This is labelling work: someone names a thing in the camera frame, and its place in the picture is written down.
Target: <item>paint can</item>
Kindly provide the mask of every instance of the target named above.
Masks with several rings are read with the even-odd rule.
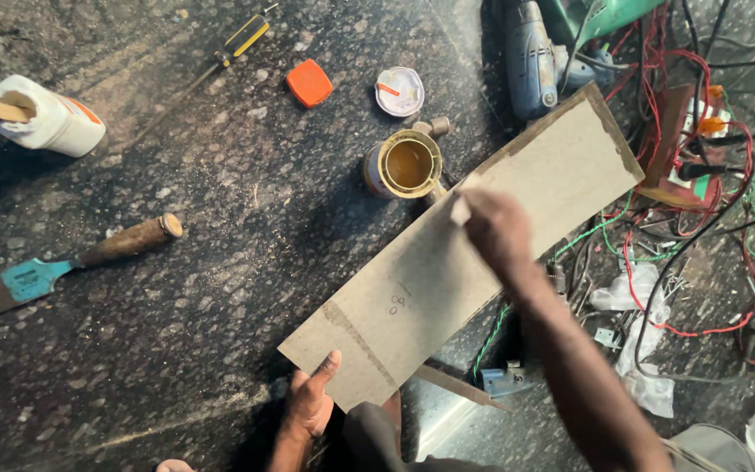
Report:
[[[424,197],[439,185],[441,151],[430,136],[402,129],[366,154],[363,178],[381,198]]]

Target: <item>person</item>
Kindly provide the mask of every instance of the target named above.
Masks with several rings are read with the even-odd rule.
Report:
[[[502,283],[522,314],[544,367],[547,385],[575,445],[593,470],[668,472],[672,464],[660,436],[625,392],[623,385],[582,327],[561,302],[544,269],[532,257],[530,224],[523,208],[493,191],[462,191],[471,210],[465,224],[469,240]],[[298,472],[314,437],[325,430],[334,402],[325,385],[343,361],[331,352],[311,376],[296,370],[288,413],[278,431],[267,472]],[[343,437],[366,472],[494,472],[449,458],[404,463],[400,456],[400,401],[362,403],[351,409]],[[184,472],[165,469],[157,472]]]

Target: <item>plywood board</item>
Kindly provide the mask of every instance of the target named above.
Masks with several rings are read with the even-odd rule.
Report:
[[[474,174],[474,187],[507,192],[526,208],[536,257],[643,179],[593,85]],[[450,193],[427,210],[278,346],[307,372],[340,349],[326,390],[343,411],[382,404],[502,289],[450,221],[454,200]]]

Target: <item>black speckled floor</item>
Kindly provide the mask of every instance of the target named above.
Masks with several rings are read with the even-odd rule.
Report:
[[[734,4],[725,32],[755,35],[755,0]],[[170,247],[69,274],[55,294],[0,316],[0,470],[130,472],[172,457],[199,470],[259,469],[290,370],[275,347],[423,211],[417,202],[374,198],[358,173],[372,145],[413,121],[379,110],[378,72],[419,72],[427,93],[420,116],[456,123],[440,146],[459,175],[519,129],[488,2],[295,1],[270,13],[267,35],[234,66],[125,150],[205,70],[219,41],[266,6],[0,0],[0,80],[22,74],[75,97],[109,129],[107,142],[81,159],[0,137],[0,270],[73,254],[166,211],[186,231]],[[693,2],[702,30],[717,6]],[[677,14],[674,20],[683,43],[687,32]],[[740,55],[751,59],[755,51]],[[284,84],[308,58],[335,86],[312,110]],[[712,59],[738,55],[717,50]],[[755,70],[716,78],[755,88]],[[612,102],[623,131],[630,103],[630,94]],[[723,322],[747,306],[744,273],[723,270],[739,267],[738,254],[729,239],[696,250],[687,269],[696,288],[673,306],[679,327]],[[607,284],[616,261],[607,252],[594,261],[594,277]],[[467,372],[497,309],[489,306],[434,359]],[[664,370],[728,375],[738,368],[731,337],[666,339],[655,356]],[[755,405],[755,368],[748,378],[678,384],[675,419],[652,419],[664,435],[700,421],[739,434]],[[453,456],[515,470],[586,467],[543,387],[505,400],[515,415],[415,378],[404,399],[411,458]],[[313,468],[344,468],[333,439],[340,420],[317,446],[325,452]]]

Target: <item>white lid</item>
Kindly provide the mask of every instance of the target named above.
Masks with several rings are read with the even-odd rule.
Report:
[[[393,67],[377,76],[375,97],[384,112],[394,117],[408,117],[425,104],[425,86],[415,70]]]

